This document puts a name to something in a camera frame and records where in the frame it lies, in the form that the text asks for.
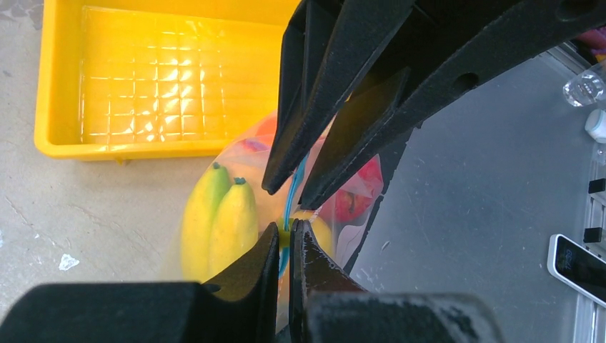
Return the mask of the red apple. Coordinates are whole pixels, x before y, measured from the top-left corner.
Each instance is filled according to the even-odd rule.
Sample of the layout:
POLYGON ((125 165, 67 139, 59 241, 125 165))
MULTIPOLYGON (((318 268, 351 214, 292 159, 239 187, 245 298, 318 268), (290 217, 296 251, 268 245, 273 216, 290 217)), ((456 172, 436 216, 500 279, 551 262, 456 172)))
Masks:
POLYGON ((358 220, 374 204, 383 185, 380 157, 375 155, 330 197, 320 217, 332 224, 358 220))

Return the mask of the clear zip top bag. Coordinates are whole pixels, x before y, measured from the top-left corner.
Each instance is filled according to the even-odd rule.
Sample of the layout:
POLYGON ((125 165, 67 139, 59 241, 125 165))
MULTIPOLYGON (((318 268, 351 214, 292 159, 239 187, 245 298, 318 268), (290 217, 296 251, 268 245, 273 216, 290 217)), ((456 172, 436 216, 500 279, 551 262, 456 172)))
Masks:
MULTIPOLYGON (((275 223, 278 218, 283 217, 284 224, 288 224, 291 215, 293 215, 296 211, 304 210, 298 205, 297 200, 305 183, 304 177, 297 180, 288 179, 282 188, 275 194, 269 194, 267 191, 263 190, 261 183, 264 170, 269 159, 271 147, 268 148, 267 146, 263 145, 254 136, 260 122, 255 124, 251 129, 248 129, 246 132, 237 137, 232 143, 230 143, 223 151, 219 153, 219 155, 204 169, 200 175, 201 178, 205 171, 214 162, 217 162, 224 165, 228 169, 231 177, 244 177, 249 182, 253 189, 257 203, 258 238, 262 235, 266 227, 271 223, 275 223)), ((358 218, 358 220, 347 223, 335 222, 333 224, 325 220, 325 222, 332 229, 334 243, 335 257, 333 259, 331 257, 330 258, 340 267, 346 266, 346 264, 354 256, 354 252, 361 245, 362 236, 366 230, 370 213, 378 198, 379 196, 374 201, 374 204, 360 218, 358 218)), ((320 216, 320 212, 325 203, 323 203, 318 209, 307 211, 314 211, 320 216)), ((165 265, 162 268, 162 276, 169 279, 186 280, 182 274, 180 259, 181 231, 182 219, 179 225, 179 233, 173 241, 170 253, 167 257, 165 265)))

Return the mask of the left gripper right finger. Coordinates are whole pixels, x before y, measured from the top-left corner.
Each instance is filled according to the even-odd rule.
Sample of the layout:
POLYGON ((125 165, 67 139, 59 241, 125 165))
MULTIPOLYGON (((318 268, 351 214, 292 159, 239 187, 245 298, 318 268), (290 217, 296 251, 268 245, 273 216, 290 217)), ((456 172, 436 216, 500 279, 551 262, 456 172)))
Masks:
POLYGON ((503 342, 492 310, 462 293, 379 294, 321 249, 307 220, 290 232, 292 342, 503 342))

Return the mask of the orange fruit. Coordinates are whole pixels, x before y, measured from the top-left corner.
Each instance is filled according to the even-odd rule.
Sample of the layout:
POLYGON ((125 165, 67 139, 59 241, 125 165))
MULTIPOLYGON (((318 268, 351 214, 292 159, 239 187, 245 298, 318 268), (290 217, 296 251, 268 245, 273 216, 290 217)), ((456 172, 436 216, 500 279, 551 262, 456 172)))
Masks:
POLYGON ((260 143, 270 148, 277 130, 277 116, 271 115, 260 122, 254 135, 260 143))

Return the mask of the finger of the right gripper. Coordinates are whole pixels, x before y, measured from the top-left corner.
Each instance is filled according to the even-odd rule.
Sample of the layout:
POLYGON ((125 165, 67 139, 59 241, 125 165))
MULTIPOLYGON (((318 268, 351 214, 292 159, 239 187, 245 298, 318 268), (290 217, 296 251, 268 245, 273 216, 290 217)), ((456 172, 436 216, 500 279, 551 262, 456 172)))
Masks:
POLYGON ((337 112, 299 200, 316 209, 382 147, 465 93, 605 23, 603 1, 468 1, 378 61, 337 112))
POLYGON ((301 1, 282 37, 277 129, 262 180, 275 194, 412 11, 413 1, 301 1))

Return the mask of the yellow banana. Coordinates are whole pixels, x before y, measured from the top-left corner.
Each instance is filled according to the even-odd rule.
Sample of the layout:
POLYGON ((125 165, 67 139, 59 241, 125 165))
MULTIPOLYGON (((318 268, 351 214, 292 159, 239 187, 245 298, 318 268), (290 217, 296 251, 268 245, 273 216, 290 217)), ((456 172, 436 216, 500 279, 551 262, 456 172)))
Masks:
POLYGON ((257 203, 244 177, 214 162, 192 190, 182 217, 181 268, 186 280, 207 282, 258 240, 257 203))

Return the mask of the yellow lemon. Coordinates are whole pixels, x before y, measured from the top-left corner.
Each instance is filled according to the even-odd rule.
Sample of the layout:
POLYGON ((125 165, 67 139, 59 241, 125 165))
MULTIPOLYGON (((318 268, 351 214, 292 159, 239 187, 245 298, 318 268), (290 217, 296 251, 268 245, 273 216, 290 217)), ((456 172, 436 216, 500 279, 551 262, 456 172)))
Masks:
MULTIPOLYGON (((329 225, 323 220, 318 214, 314 211, 307 210, 299 210, 296 211, 289 218, 289 227, 293 225, 293 221, 295 219, 300 220, 308 220, 312 225, 312 231, 316 237, 316 240, 319 243, 319 246, 324 250, 324 252, 331 257, 332 259, 335 257, 334 255, 334 243, 332 237, 332 229, 329 225)), ((284 230, 284 218, 278 218, 276 220, 276 225, 279 230, 279 247, 281 249, 288 248, 290 237, 289 233, 284 230)))

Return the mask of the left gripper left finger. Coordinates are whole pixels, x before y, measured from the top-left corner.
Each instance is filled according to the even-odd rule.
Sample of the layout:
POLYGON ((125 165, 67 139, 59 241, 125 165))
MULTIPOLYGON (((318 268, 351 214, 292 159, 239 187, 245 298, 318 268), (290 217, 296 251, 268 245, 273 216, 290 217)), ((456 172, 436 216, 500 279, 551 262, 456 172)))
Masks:
POLYGON ((208 282, 43 284, 1 323, 3 342, 272 342, 279 234, 270 224, 208 282))

